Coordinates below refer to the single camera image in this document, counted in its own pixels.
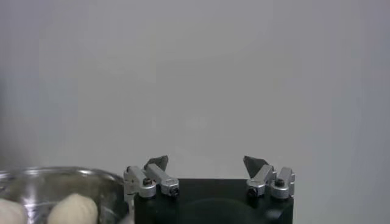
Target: metal clamp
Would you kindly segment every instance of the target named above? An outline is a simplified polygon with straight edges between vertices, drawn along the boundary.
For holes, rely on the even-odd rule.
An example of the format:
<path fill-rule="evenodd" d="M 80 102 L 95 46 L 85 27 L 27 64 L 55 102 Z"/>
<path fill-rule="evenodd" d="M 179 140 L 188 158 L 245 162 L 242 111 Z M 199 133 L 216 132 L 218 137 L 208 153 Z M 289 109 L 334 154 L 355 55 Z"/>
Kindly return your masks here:
<path fill-rule="evenodd" d="M 263 165 L 253 178 L 246 181 L 248 196 L 257 198 L 264 195 L 266 185 L 275 178 L 276 171 L 274 170 L 274 167 L 271 165 Z"/>
<path fill-rule="evenodd" d="M 156 183 L 149 179 L 138 166 L 129 166 L 123 173 L 125 199 L 130 202 L 135 194 L 151 198 L 156 194 Z"/>
<path fill-rule="evenodd" d="M 161 186 L 161 193 L 170 197 L 179 196 L 179 180 L 168 176 L 156 164 L 146 166 L 146 175 Z"/>
<path fill-rule="evenodd" d="M 283 167 L 276 180 L 271 183 L 271 195 L 277 199 L 294 197 L 295 174 L 291 168 Z"/>

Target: white dough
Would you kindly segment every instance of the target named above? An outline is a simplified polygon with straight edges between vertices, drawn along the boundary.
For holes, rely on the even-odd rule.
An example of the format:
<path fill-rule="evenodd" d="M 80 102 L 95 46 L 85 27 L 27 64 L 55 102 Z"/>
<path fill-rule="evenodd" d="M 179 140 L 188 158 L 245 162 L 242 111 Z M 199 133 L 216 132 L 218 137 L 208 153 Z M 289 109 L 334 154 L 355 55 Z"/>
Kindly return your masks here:
<path fill-rule="evenodd" d="M 26 224 L 27 210 L 23 205 L 0 198 L 0 224 Z"/>
<path fill-rule="evenodd" d="M 98 207 L 92 199 L 71 194 L 53 208 L 48 224 L 96 224 L 97 216 Z"/>

